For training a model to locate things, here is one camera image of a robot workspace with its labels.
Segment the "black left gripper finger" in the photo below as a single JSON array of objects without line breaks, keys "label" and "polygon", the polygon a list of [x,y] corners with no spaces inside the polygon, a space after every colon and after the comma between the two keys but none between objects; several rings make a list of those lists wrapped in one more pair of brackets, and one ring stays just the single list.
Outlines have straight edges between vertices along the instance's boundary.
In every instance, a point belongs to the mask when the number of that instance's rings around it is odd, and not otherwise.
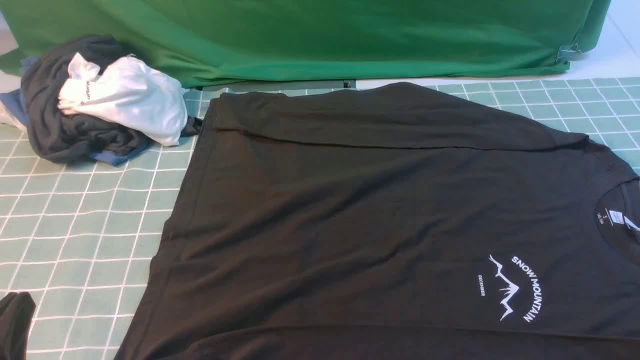
[{"label": "black left gripper finger", "polygon": [[9,292],[0,301],[0,358],[25,360],[35,302],[29,292]]}]

